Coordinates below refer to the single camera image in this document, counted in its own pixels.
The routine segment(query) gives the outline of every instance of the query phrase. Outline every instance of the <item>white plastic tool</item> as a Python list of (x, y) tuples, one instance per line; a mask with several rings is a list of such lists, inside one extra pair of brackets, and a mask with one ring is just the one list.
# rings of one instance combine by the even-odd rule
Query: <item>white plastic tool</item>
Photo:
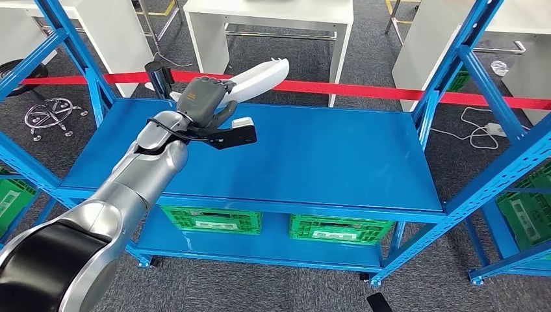
[[(230, 101), (241, 103), (255, 96), (259, 96), (279, 85), (285, 80), (288, 73), (289, 61), (286, 58), (277, 60), (272, 59), (271, 61), (258, 64), (250, 70), (229, 79), (236, 83), (236, 85), (231, 90), (231, 93), (223, 98), (218, 107), (224, 107)], [(146, 88), (153, 90), (153, 85), (151, 83), (146, 83)], [(173, 91), (170, 92), (170, 97), (178, 102), (181, 94), (182, 93)]]

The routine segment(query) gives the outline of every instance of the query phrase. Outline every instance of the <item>blue metal shelf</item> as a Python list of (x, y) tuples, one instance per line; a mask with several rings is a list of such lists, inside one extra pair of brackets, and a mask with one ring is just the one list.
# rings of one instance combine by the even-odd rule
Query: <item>blue metal shelf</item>
[(289, 238), (289, 215), (264, 213), (260, 235), (181, 231), (162, 210), (149, 213), (137, 250), (145, 254), (197, 259), (378, 272), (378, 246)]
[[(87, 198), (144, 120), (165, 109), (167, 101), (117, 100), (63, 180), (64, 195)], [(186, 167), (159, 203), (409, 221), (445, 217), (410, 114), (240, 104), (234, 117), (243, 116), (253, 118), (258, 142), (222, 151), (190, 143)]]
[(519, 251), (515, 238), (494, 200), (482, 206), (481, 211), (488, 230), (496, 245), (500, 260), (489, 264), (476, 236), (471, 236), (481, 267), (469, 272), (469, 278), (475, 285), (483, 283), (484, 278), (498, 274), (518, 274), (532, 276), (551, 276), (551, 260), (541, 259), (551, 254), (551, 241), (540, 243), (529, 250)]
[[(145, 267), (149, 266), (151, 255), (178, 255), (362, 270), (373, 273), (370, 283), (377, 286), (476, 209), (484, 206), (485, 213), (491, 213), (492, 205), (485, 205), (487, 202), (551, 157), (551, 114), (525, 132), (472, 52), (503, 1), (475, 0), (413, 113), (241, 105), (236, 117), (253, 117), (257, 143), (216, 151), (192, 142), (187, 167), (158, 203), (263, 211), (266, 213), (262, 235), (183, 233), (154, 209), (139, 246), (129, 242), (127, 252)], [(58, 0), (35, 2), (54, 29), (53, 34), (2, 78), (0, 101), (62, 43), (88, 82), (99, 129), (64, 180), (2, 133), (0, 159), (71, 208), (98, 188), (146, 118), (170, 107), (163, 100), (116, 99)], [(424, 158), (424, 147), (435, 108), (463, 65), (478, 84), (511, 145), (443, 209)], [(399, 222), (391, 252), (381, 260), (378, 246), (288, 239), (289, 213)], [(402, 244), (406, 221), (428, 225)], [(504, 231), (499, 222), (489, 218), (504, 258), (498, 263), (485, 264), (470, 276), (481, 280), (505, 271), (544, 272), (541, 266), (545, 264), (537, 259), (551, 254), (551, 241), (528, 251), (515, 251), (510, 246), (510, 232)], [(190, 238), (191, 245), (184, 235)]]

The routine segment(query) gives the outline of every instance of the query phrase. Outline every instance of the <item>gray carpet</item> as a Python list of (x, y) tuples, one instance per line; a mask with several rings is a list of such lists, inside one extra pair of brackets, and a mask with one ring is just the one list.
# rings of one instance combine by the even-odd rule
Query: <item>gray carpet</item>
[[(167, 2), (149, 0), (147, 3), (151, 12), (162, 12)], [(414, 13), (413, 5), (405, 3), (399, 17), (411, 19)], [(355, 23), (344, 63), (343, 83), (393, 86), (391, 70), (400, 46), (394, 34), (383, 34), (387, 18), (383, 0), (355, 1)], [(160, 30), (164, 18), (154, 17), (153, 22)], [(237, 28), (245, 31), (253, 27)], [(507, 43), (492, 42), (493, 46), (496, 44)], [(327, 80), (332, 49), (328, 42), (232, 37), (229, 47), (227, 73), (239, 73), (270, 57), (286, 57), (291, 64), (290, 79)], [(188, 69), (198, 69), (186, 25), (172, 25), (162, 40), (162, 48), (169, 59), (180, 64), (193, 63)], [(480, 57), (485, 65), (495, 59), (509, 64), (515, 60), (514, 57), (497, 55)], [(48, 68), (52, 76), (77, 73), (63, 51), (48, 64)], [(492, 77), (507, 94), (499, 77)], [(179, 84), (175, 89), (182, 90), (183, 87)], [(63, 96), (89, 109), (85, 86), (40, 86), (37, 90), (47, 98)], [(478, 92), (472, 81), (463, 91)], [(135, 92), (138, 97), (152, 95), (143, 86)], [(324, 106), (327, 96), (268, 92), (253, 102)], [(0, 120), (4, 121), (0, 130), (62, 177), (92, 136), (95, 128), (93, 117), (72, 116), (66, 122), (75, 133), (71, 138), (66, 138), (60, 129), (48, 129), (43, 131), (41, 141), (33, 142), (22, 122), (30, 105), (32, 101), (27, 95), (7, 99), (0, 105)], [(354, 97), (338, 97), (336, 106), (400, 109), (397, 101)], [(470, 134), (472, 129), (459, 121), (462, 111), (460, 106), (440, 105), (433, 126), (458, 135)], [(524, 115), (518, 114), (522, 123), (529, 125)], [(469, 118), (480, 124), (493, 120), (491, 114), (484, 112), (473, 113)], [(500, 149), (480, 150), (472, 148), (466, 141), (432, 133), (426, 156), (441, 200), (451, 198), (504, 151), (507, 141), (498, 141)], [(37, 201), (19, 231), (29, 226), (45, 201), (45, 196)], [(61, 212), (62, 208), (58, 206), (52, 215)], [(496, 259), (483, 221), (478, 214), (472, 219), (485, 249), (492, 259)], [(419, 226), (410, 224), (405, 237), (410, 237)], [(388, 243), (387, 236), (384, 240), (386, 248)], [(381, 291), (395, 311), (549, 311), (551, 279), (498, 276), (489, 278), (482, 287), (474, 287), (468, 282), (466, 271), (477, 265), (467, 232), (459, 225), (383, 281)], [(365, 298), (376, 291), (359, 281), (355, 272), (178, 258), (164, 258), (156, 269), (139, 269), (133, 258), (124, 255), (112, 287), (95, 311), (371, 311)]]

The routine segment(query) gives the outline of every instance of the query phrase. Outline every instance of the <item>white desk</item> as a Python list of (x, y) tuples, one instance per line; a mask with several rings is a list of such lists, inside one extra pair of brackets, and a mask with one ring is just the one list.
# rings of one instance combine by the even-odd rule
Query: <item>white desk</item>
[[(425, 90), (473, 3), (474, 0), (423, 0), (392, 70), (397, 88)], [(551, 98), (550, 88), (543, 83), (531, 88), (519, 86), (527, 77), (526, 70), (520, 70), (524, 63), (546, 64), (548, 68), (547, 72), (531, 72), (530, 81), (551, 81), (551, 1), (505, 0), (484, 34), (486, 38), (495, 36), (535, 42), (533, 51), (529, 49), (519, 57), (503, 79), (513, 96)], [(405, 111), (416, 104), (401, 103)]]
[[(153, 60), (138, 16), (128, 0), (60, 0), (71, 19), (79, 20), (109, 73), (142, 72)], [(0, 0), (0, 64), (25, 58), (45, 35), (32, 19), (43, 16), (33, 0)], [(46, 58), (46, 63), (55, 53)], [(137, 83), (117, 84), (129, 97)]]
[[(340, 80), (353, 23), (352, 0), (188, 0), (184, 11), (202, 73), (226, 69), (229, 53), (224, 25), (234, 23), (336, 32), (329, 82)], [(272, 56), (281, 57), (277, 51)], [(335, 95), (331, 95), (329, 106), (334, 102)]]

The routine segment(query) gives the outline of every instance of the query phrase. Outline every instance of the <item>green crate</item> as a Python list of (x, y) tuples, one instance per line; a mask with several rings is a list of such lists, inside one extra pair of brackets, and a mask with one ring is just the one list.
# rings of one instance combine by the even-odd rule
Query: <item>green crate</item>
[[(0, 167), (0, 174), (9, 172)], [(35, 194), (36, 190), (22, 180), (0, 179), (0, 236)]]
[(375, 245), (393, 224), (394, 221), (292, 214), (289, 235), (292, 239)]
[(468, 70), (463, 66), (457, 73), (452, 83), (450, 84), (448, 91), (451, 91), (451, 92), (460, 91), (467, 83), (469, 77), (470, 76), (468, 74)]
[(178, 229), (260, 234), (262, 214), (255, 211), (169, 205), (162, 205), (161, 209)]
[[(526, 176), (515, 187), (551, 188), (551, 162)], [(551, 239), (551, 194), (507, 192), (499, 196), (496, 202), (515, 236), (519, 250)]]

